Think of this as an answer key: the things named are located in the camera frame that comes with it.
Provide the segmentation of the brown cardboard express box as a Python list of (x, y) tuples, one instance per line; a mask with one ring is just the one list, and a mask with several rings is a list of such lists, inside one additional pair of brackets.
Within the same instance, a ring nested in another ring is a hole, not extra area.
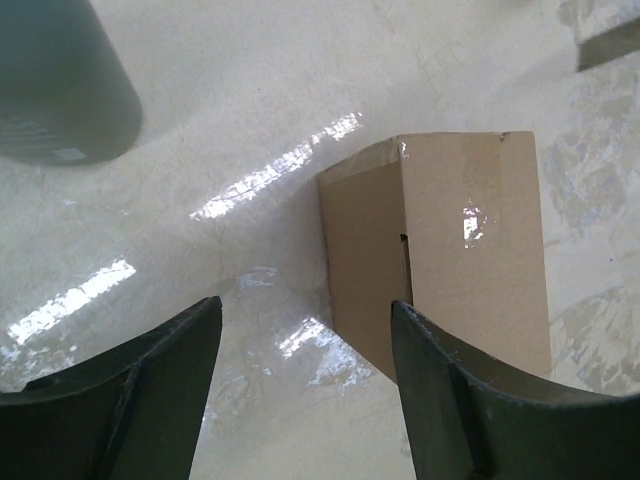
[(526, 372), (551, 369), (529, 131), (399, 135), (316, 178), (334, 331), (395, 374), (391, 304)]

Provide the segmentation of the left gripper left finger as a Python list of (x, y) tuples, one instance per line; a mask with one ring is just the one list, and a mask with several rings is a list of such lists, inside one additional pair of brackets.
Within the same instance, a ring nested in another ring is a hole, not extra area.
[(204, 298), (156, 328), (1, 395), (4, 479), (186, 479), (222, 333)]

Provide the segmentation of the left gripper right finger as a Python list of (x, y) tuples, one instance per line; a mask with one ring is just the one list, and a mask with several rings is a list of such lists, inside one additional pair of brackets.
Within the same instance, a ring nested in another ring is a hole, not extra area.
[(636, 479), (639, 397), (558, 384), (391, 307), (392, 352), (419, 479)]

